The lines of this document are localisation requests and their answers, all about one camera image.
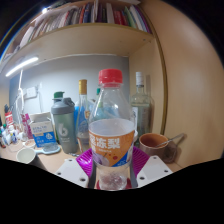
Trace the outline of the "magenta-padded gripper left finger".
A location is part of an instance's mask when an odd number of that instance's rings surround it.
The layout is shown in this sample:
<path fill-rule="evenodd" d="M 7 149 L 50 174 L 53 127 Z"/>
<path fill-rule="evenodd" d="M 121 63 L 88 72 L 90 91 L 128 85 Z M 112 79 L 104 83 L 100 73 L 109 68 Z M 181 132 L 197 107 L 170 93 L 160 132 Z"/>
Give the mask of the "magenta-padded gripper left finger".
<path fill-rule="evenodd" d="M 96 167 L 92 151 L 88 149 L 77 158 L 66 159 L 55 174 L 78 186 L 93 189 L 96 183 Z"/>

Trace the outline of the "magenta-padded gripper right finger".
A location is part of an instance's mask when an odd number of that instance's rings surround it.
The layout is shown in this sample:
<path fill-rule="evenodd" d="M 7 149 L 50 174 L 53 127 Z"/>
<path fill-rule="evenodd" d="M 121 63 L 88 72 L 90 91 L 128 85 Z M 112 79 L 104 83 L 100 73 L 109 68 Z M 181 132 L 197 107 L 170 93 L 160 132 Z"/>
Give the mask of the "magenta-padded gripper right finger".
<path fill-rule="evenodd" d="M 133 148 L 128 188 L 140 188 L 172 174 L 169 167 L 158 157 L 148 156 L 137 147 Z"/>

